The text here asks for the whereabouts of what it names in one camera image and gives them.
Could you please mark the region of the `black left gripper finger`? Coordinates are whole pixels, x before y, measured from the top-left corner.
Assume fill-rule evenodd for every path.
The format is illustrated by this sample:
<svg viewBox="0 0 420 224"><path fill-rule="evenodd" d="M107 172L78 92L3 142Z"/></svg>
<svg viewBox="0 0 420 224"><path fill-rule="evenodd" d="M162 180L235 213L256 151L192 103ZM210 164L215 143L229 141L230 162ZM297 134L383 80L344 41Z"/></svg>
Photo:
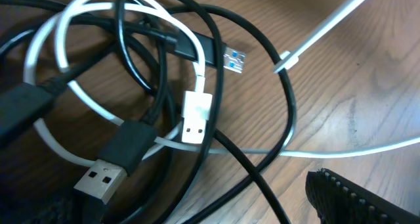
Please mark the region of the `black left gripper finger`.
<svg viewBox="0 0 420 224"><path fill-rule="evenodd" d="M310 171L305 191L322 224L419 224L419 216L330 169Z"/></svg>

